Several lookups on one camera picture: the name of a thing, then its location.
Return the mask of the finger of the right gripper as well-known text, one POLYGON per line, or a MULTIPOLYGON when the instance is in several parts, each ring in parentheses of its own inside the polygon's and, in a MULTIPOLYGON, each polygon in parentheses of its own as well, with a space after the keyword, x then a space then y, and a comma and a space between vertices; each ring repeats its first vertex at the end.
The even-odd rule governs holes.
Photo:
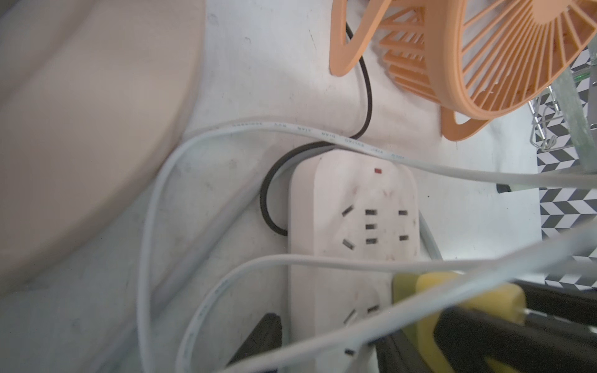
MULTIPOLYGON (((596 292, 572 291, 528 281, 522 326, 487 319, 491 336, 503 332, 507 344, 491 352, 515 372, 594 372, 596 370, 596 292)), ((432 372, 403 329, 373 342, 380 372, 432 372)))

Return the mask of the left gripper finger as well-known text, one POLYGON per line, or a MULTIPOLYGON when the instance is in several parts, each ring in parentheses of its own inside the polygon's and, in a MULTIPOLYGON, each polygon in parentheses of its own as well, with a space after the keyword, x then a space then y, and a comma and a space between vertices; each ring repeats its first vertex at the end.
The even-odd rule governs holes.
POLYGON ((263 354, 282 345, 281 317, 273 312, 265 314, 241 344, 228 365, 245 358, 263 354))

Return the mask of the yellow plug adapter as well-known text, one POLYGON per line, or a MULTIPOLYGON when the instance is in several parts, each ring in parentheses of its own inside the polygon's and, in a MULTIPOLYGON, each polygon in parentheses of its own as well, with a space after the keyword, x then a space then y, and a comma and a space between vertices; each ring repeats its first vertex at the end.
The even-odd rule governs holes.
POLYGON ((434 312, 403 331, 432 372, 515 372, 490 349, 493 342, 499 347, 508 343, 503 332, 491 336, 483 321, 522 326, 526 308, 524 290, 506 283, 434 312))

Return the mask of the white power strip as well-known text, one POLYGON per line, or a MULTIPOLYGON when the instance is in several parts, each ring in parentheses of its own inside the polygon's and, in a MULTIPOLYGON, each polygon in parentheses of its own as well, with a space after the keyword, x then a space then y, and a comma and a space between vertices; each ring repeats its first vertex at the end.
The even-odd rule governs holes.
MULTIPOLYGON (((344 260, 414 262, 420 254, 417 186, 409 169, 346 150, 301 162, 289 195, 289 251, 344 260)), ((392 303, 389 273, 293 265, 290 340, 351 326, 392 303)))

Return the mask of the small orange desk fan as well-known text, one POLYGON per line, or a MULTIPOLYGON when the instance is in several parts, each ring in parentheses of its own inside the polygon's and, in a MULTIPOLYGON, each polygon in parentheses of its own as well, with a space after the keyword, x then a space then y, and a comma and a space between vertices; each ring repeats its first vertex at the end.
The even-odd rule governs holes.
POLYGON ((331 73, 348 74, 381 33, 390 78, 440 105, 449 141, 537 97, 596 35, 594 1, 371 1, 351 39, 346 18, 335 1, 331 73))

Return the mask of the large beige desk fan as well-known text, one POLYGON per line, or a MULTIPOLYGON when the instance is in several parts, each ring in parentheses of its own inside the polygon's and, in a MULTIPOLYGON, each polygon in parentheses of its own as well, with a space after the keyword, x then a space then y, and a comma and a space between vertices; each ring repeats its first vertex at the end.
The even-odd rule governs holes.
POLYGON ((197 99, 203 1, 1 4, 1 291, 126 208, 197 99))

